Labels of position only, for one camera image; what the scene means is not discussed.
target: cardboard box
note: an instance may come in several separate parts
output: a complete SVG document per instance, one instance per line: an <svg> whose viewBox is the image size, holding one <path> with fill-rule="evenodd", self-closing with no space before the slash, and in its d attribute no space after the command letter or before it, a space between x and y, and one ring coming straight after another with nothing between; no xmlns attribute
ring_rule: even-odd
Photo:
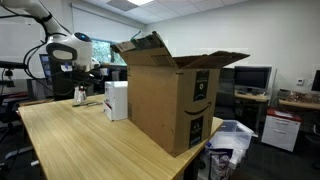
<svg viewBox="0 0 320 180"><path fill-rule="evenodd" d="M128 118L128 82L105 82L103 112L110 121Z"/></svg>
<svg viewBox="0 0 320 180"><path fill-rule="evenodd" d="M156 32L112 48L128 65L128 118L172 156L210 135L219 69L249 56L174 58Z"/></svg>

